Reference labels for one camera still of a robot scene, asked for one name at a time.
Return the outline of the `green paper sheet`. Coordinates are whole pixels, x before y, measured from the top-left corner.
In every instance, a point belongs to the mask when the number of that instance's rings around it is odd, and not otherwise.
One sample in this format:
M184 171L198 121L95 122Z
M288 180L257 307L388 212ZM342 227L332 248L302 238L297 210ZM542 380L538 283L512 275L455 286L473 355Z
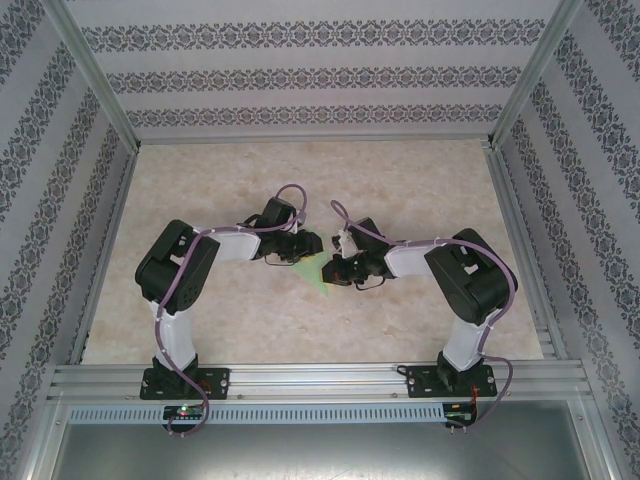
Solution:
M329 296L329 285L323 282L322 268L330 260L330 254L332 253L331 247L326 247L326 236L315 228L308 228L308 231L318 235L323 244L323 250L320 253L314 254L315 259L308 263L293 265L293 269L298 273L307 283L318 290L325 297Z

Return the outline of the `grey metal sheet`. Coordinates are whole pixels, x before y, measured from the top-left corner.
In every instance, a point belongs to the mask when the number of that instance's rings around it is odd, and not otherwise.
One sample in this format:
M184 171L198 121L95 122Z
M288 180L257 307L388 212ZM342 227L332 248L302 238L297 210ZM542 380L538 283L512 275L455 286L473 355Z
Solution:
M575 440L429 424L210 426L172 439L153 426L73 425L54 480L591 480Z

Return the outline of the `controller board with green light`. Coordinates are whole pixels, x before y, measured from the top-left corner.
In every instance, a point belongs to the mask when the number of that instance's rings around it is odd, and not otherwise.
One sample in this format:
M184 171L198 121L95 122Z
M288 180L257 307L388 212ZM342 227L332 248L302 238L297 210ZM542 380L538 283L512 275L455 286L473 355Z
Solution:
M165 406L163 410L163 419L168 420L201 420L204 414L204 408L201 406L182 405L182 406Z

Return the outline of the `aluminium mounting rail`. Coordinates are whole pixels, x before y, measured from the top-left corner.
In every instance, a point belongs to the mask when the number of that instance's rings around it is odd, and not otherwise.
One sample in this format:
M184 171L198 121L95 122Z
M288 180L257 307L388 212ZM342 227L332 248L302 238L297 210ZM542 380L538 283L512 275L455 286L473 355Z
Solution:
M516 360L506 401L591 398L592 386L579 360ZM139 403L143 365L57 366L46 393L49 402ZM405 377L392 363L231 365L227 402L380 403L409 402Z

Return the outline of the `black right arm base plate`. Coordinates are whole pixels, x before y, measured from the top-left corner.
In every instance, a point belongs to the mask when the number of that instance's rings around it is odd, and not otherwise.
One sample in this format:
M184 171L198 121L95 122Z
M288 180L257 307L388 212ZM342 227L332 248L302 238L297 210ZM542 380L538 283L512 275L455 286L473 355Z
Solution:
M464 372L437 365L408 366L406 384L410 398L462 398L473 392L493 398L498 394L493 369L483 363Z

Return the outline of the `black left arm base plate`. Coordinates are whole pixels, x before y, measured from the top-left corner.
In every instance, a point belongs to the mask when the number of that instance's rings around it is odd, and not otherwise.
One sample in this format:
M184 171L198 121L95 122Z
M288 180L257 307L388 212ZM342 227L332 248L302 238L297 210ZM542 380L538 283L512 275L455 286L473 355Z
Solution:
M226 368L198 368L194 383L209 400L226 400L230 370ZM142 400L202 400L202 395L174 371L155 368L144 370L139 391Z

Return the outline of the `aluminium side rail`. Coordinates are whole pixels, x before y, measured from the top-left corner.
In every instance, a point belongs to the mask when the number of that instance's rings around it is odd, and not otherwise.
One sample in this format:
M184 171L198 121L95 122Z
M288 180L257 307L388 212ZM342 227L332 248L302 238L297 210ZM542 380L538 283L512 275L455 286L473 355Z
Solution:
M483 151L515 257L520 290L526 297L543 356L568 360L570 356L563 344L504 159L491 146L485 146Z
M78 365L83 360L138 156L139 151L134 151L128 155L119 177L117 189L114 193L109 211L108 222L105 224L104 235L96 254L95 268L92 270L89 278L88 290L82 303L80 316L71 339L68 355L64 361L65 365Z

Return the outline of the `aluminium frame post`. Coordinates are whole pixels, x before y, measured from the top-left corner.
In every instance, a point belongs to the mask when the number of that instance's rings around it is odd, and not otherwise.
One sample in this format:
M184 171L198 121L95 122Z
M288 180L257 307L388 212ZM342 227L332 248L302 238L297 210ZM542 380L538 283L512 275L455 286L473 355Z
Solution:
M490 147L495 150L508 136L521 110L542 76L560 40L569 28L584 0L559 0L540 40L515 84L495 127L488 136Z
M104 109L110 123L126 146L127 151L137 154L140 148L140 140L82 30L67 7L66 1L40 0L40 2L62 41L73 56L84 79Z

